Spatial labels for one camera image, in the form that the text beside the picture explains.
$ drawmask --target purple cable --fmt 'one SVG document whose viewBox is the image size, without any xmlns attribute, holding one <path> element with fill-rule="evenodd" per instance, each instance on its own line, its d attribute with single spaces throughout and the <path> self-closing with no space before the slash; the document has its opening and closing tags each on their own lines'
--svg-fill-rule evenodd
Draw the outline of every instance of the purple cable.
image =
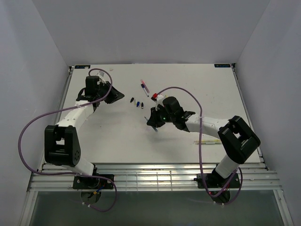
<svg viewBox="0 0 301 226">
<path fill-rule="evenodd" d="M 32 173 L 35 173 L 35 174 L 39 174 L 39 175 L 45 175 L 45 176 L 57 176 L 57 175 L 77 175 L 77 173 L 73 173 L 73 172 L 70 172 L 70 173 L 43 173 L 43 172 L 38 172 L 36 170 L 34 170 L 33 168 L 31 168 L 25 161 L 23 155 L 22 155 L 22 150 L 21 150 L 21 141 L 22 141 L 22 136 L 24 134 L 24 132 L 26 131 L 26 129 L 36 120 L 44 117 L 44 116 L 47 116 L 47 115 L 51 115 L 51 114 L 55 114 L 55 113 L 59 113 L 59 112 L 64 112 L 64 111 L 68 111 L 68 110 L 72 110 L 72 109 L 75 109 L 75 108 L 78 108 L 78 107 L 84 107 L 84 106 L 87 106 L 87 105 L 91 105 L 91 104 L 94 104 L 94 103 L 97 103 L 97 102 L 101 102 L 103 101 L 107 96 L 108 94 L 110 93 L 111 89 L 112 89 L 112 86 L 113 86 L 113 81 L 112 81 L 112 77 L 110 76 L 110 74 L 108 72 L 106 72 L 105 70 L 103 69 L 100 69 L 100 68 L 93 68 L 89 71 L 88 75 L 90 76 L 90 73 L 91 71 L 94 71 L 94 70 L 98 70 L 98 71 L 102 71 L 104 73 L 106 73 L 109 78 L 110 78 L 110 81 L 111 81 L 111 85 L 109 87 L 109 90 L 108 92 L 100 99 L 98 100 L 95 100 L 95 101 L 92 101 L 92 102 L 89 102 L 89 103 L 86 103 L 86 104 L 83 104 L 83 105 L 79 105 L 79 106 L 73 106 L 73 107 L 67 107 L 67 108 L 64 108 L 64 109 L 61 109 L 61 110 L 56 110 L 56 111 L 52 111 L 52 112 L 48 112 L 48 113 L 45 113 L 45 114 L 42 114 L 36 118 L 34 118 L 33 120 L 31 120 L 29 123 L 27 123 L 25 125 L 25 127 L 23 128 L 23 130 L 21 131 L 20 133 L 20 136 L 19 136 L 19 139 L 18 139 L 18 152 L 19 152 L 19 156 L 20 156 L 20 159 L 23 163 L 23 165 L 28 169 L 30 170 Z M 104 179 L 104 180 L 108 180 L 112 183 L 112 185 L 114 186 L 114 189 L 115 189 L 115 199 L 114 199 L 114 202 L 113 204 L 106 210 L 100 210 L 99 208 L 96 208 L 96 207 L 92 207 L 93 209 L 95 210 L 98 210 L 100 212 L 107 212 L 109 210 L 111 210 L 115 203 L 116 203 L 116 200 L 117 200 L 117 187 L 115 185 L 115 183 L 110 180 L 109 178 L 105 178 L 105 177 L 101 177 L 101 176 L 89 176 L 89 175 L 80 175 L 81 177 L 86 177 L 86 178 L 98 178 L 98 179 Z"/>
<path fill-rule="evenodd" d="M 228 184 L 230 183 L 230 181 L 233 179 L 233 177 L 235 176 L 236 172 L 237 172 L 237 169 L 235 171 L 233 171 L 233 173 L 231 174 L 229 180 L 226 182 L 226 184 L 222 187 L 222 189 L 215 195 L 212 195 L 210 194 L 210 191 L 208 189 L 208 186 L 206 184 L 206 181 L 205 181 L 205 178 L 204 178 L 204 170 L 203 170 L 203 161 L 202 161 L 202 145 L 201 145 L 201 141 L 202 141 L 202 114 L 203 114 L 203 108 L 201 106 L 201 104 L 199 103 L 199 101 L 194 97 L 194 95 L 192 93 L 190 93 L 189 91 L 187 91 L 186 89 L 183 89 L 181 87 L 177 87 L 177 86 L 171 86 L 171 87 L 168 87 L 168 88 L 165 88 L 163 90 L 161 90 L 159 94 L 161 94 L 162 92 L 168 90 L 168 89 L 180 89 L 180 90 L 183 90 L 185 91 L 186 93 L 188 93 L 198 104 L 199 108 L 200 108 L 200 124 L 199 124 L 199 143 L 198 143 L 198 156 L 199 156 L 199 167 L 200 167 L 200 171 L 201 171 L 201 176 L 202 176 L 202 182 L 203 182 L 203 185 L 204 185 L 204 188 L 207 192 L 207 194 L 212 197 L 212 198 L 216 198 L 218 197 L 222 192 L 224 192 L 224 190 L 227 188 Z M 230 204 L 232 203 L 236 198 L 237 196 L 239 195 L 240 193 L 240 190 L 241 190 L 241 187 L 242 187 L 242 183 L 243 183 L 243 177 L 242 177 L 242 171 L 240 169 L 240 167 L 238 167 L 239 171 L 240 171 L 240 175 L 241 175 L 241 182 L 240 182 L 240 186 L 239 186 L 239 189 L 238 189 L 238 192 L 237 194 L 234 196 L 234 198 L 227 202 L 226 204 Z"/>
</svg>

